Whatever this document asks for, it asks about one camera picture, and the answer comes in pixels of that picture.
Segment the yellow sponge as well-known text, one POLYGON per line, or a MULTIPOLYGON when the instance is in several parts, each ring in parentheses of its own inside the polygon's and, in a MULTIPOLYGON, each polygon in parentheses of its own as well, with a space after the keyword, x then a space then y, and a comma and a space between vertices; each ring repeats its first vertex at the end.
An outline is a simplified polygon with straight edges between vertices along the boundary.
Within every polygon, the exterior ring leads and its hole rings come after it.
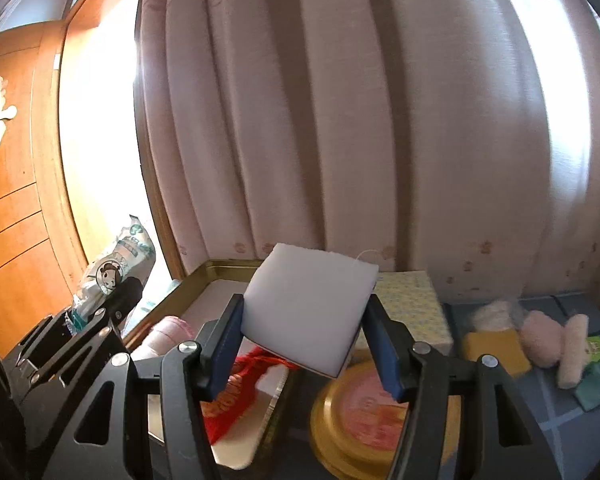
POLYGON ((499 332, 468 333, 460 346, 462 355, 469 361, 477 362, 485 354, 494 356, 512 377, 521 376, 532 369, 518 333, 513 328, 499 332))

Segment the pink trimmed white towel roll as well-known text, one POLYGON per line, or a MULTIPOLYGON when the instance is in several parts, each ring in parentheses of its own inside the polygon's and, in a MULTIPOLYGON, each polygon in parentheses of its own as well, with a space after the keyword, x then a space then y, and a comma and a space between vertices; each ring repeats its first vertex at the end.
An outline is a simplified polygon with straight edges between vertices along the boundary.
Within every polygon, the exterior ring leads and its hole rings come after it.
POLYGON ((193 339, 193 330, 185 320, 168 315, 151 327, 148 335, 132 351, 131 359, 141 361, 165 356, 181 342, 193 339))

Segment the red gold embroidered pouch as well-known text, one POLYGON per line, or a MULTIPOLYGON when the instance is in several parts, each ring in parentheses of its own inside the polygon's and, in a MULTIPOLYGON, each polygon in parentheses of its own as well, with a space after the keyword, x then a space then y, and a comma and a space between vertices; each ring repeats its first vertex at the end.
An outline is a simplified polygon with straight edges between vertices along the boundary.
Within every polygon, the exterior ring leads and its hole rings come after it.
POLYGON ((212 402, 201 402, 204 429, 211 445, 225 437, 230 428, 251 408, 257 397, 257 383, 274 366, 298 370, 298 366, 261 347, 238 356, 223 391, 212 402))

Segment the clear bag of cotton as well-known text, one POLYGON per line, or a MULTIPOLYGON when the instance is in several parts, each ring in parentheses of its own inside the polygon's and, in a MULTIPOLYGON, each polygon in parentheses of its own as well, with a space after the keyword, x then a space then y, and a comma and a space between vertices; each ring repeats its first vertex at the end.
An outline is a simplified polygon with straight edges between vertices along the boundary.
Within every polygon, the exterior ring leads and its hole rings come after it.
POLYGON ((518 330, 526 316, 527 311, 515 298, 501 298, 475 310, 471 324, 476 332, 518 330))

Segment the pink fluffy puff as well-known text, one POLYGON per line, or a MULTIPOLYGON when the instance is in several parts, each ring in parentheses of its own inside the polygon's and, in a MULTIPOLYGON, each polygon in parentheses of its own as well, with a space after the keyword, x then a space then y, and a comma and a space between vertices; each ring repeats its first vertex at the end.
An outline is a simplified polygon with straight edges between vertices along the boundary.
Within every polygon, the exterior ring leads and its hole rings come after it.
POLYGON ((562 358, 565 327, 545 313, 532 310, 518 330, 527 359, 537 367, 551 368, 562 358))

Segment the teal cloth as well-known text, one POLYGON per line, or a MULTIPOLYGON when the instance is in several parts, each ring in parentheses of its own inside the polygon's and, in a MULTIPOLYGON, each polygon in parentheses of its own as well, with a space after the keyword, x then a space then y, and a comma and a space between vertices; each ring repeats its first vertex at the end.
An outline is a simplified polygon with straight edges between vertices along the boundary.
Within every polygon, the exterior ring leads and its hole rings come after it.
POLYGON ((600 406, 600 361, 591 362, 585 367, 573 395, 585 412, 600 406))

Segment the green tissue pack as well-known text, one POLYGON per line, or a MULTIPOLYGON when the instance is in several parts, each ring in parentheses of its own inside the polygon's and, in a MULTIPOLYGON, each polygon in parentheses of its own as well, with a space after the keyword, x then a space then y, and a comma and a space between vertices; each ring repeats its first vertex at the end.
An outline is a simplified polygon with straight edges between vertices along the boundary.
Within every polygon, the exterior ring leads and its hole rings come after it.
POLYGON ((586 338, 586 354, 589 363, 600 363, 600 336, 586 338))

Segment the white foam sponge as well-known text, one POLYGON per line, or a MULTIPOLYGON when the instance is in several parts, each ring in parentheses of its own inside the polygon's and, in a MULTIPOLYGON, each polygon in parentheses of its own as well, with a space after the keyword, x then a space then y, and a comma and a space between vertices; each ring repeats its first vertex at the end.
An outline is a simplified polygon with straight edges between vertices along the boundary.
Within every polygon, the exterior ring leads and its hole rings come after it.
POLYGON ((300 367, 336 378, 358 338, 379 266, 276 244, 244 293, 242 334, 300 367))

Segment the wooden door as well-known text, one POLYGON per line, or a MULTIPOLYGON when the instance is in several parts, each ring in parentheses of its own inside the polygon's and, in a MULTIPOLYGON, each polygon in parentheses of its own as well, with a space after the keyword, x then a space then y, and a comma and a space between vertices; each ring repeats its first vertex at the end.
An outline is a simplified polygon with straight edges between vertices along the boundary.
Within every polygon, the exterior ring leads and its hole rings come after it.
POLYGON ((71 302, 87 265, 150 214, 135 140, 137 0, 81 0, 0 34, 0 356, 71 302))

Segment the yellow round tin lid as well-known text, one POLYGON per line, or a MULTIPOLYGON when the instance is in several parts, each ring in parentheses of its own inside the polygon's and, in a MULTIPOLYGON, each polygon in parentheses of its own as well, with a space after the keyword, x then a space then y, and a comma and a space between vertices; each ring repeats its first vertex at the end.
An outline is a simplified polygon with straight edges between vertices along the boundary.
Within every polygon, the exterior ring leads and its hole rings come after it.
POLYGON ((371 360, 349 367, 318 394, 310 442, 338 479, 383 479, 401 439, 408 405, 385 392, 371 360))

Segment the yellow patterned tissue box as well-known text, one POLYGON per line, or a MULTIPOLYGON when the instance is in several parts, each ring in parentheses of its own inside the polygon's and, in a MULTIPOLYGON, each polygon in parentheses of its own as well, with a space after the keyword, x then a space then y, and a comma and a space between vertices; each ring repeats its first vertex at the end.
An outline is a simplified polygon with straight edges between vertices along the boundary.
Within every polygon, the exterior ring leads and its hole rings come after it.
POLYGON ((426 271, 380 272, 374 293, 389 318, 403 323, 416 341, 445 356, 452 352, 449 324, 426 271))

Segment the floral beige curtain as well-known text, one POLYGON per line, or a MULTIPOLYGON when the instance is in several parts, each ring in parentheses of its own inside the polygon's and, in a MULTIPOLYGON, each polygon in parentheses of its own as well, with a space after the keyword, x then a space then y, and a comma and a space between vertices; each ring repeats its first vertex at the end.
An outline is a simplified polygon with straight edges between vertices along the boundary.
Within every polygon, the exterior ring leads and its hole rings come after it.
POLYGON ((593 0, 140 0, 179 274, 279 243, 600 304, 593 0))

